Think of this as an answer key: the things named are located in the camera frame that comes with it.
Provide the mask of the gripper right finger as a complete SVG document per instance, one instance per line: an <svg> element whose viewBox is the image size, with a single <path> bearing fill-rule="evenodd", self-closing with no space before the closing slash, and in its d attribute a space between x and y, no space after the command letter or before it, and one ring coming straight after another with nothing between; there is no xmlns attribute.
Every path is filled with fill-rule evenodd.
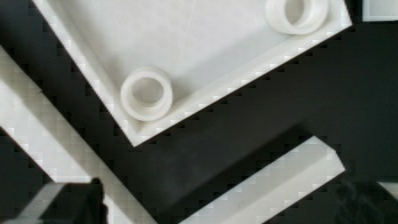
<svg viewBox="0 0 398 224"><path fill-rule="evenodd" d="M398 224L398 199L376 182L347 182L338 191L335 224Z"/></svg>

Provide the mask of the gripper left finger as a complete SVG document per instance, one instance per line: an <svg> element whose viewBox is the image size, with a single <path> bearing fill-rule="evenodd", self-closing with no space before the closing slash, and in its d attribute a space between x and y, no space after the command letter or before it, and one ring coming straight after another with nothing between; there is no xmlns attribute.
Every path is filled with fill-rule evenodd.
<svg viewBox="0 0 398 224"><path fill-rule="evenodd" d="M0 224L107 224L100 179L88 183L49 183L17 217Z"/></svg>

